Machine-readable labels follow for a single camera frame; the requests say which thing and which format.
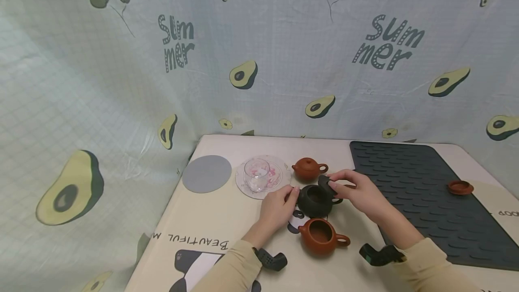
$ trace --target white table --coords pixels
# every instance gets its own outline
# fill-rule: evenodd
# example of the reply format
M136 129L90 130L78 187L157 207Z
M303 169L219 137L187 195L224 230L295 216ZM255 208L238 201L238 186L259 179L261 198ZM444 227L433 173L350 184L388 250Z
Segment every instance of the white table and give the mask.
M318 163L326 163L330 168L328 172L332 173L355 167L349 149L350 142L205 135L191 160L204 155L221 155L228 159L234 172L243 161L255 155L275 155L289 166L300 158L311 157ZM481 185L486 183L487 188L494 186L496 192L501 192L510 203L517 202L506 190L497 188L502 187L501 184L460 147L445 144L429 146L436 149L461 179L469 182L477 180L482 183ZM303 187L295 179L291 180L291 185ZM257 220L260 204L260 200L253 200L239 191L234 174L226 185L206 194L188 191L181 179L155 231L161 235L159 238L151 239L126 291L169 291L172 284L184 276L174 268L174 258L178 250L225 253L220 246L223 244L231 247L233 242L245 234L250 225ZM410 291L396 277L390 266L371 267L359 255L358 251L365 243L370 243L377 249L384 245L378 227L363 213L357 211L348 201L344 201L334 207L328 220L338 233L351 238L351 245L347 249L337 249L329 258L315 259L303 251L299 235L291 234L285 229L280 230L265 249L273 255L283 252L289 264L280 273L262 271L258 278L262 291ZM508 226L513 227L515 224L519 224L519 221L508 223ZM191 238L191 244L187 243L188 240L183 241L184 237ZM198 240L198 243L193 244L193 238L195 241ZM212 242L208 246L206 241L209 238ZM519 286L519 272L461 265L457 267L485 291L512 292Z

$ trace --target fabric backdrop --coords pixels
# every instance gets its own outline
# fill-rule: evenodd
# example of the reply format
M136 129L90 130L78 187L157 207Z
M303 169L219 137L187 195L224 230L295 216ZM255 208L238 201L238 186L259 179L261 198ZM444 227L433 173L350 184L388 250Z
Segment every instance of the fabric backdrop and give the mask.
M517 0L1 0L2 291L123 291L201 135L453 143L516 196Z

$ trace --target clear glass cup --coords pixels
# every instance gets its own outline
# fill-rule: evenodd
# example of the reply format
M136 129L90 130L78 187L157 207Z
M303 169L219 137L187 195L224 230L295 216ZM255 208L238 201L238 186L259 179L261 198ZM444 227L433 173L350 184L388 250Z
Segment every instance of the clear glass cup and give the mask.
M269 163L260 158L250 159L245 163L245 183L253 192L261 192L267 188L269 180Z

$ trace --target black wrist device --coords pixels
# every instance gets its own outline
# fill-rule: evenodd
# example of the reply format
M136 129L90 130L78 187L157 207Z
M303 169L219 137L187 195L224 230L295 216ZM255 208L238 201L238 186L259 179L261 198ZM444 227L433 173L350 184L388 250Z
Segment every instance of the black wrist device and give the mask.
M279 272L288 264L287 258L282 252L272 257L272 255L270 255L269 252L263 248L257 250L256 248L252 247L252 249L254 250L256 257L266 269Z
M359 254L372 266L384 266L390 262L404 262L406 257L402 252L399 252L395 246L384 246L380 251L376 251L370 244L364 244Z

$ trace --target left hand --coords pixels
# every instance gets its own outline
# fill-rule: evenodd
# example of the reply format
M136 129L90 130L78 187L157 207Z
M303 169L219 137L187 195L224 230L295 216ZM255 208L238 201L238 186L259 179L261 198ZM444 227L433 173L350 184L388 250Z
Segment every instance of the left hand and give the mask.
M279 228L288 223L298 196L299 187L290 185L267 194L261 204L259 220L242 239L250 242L257 249L263 247Z

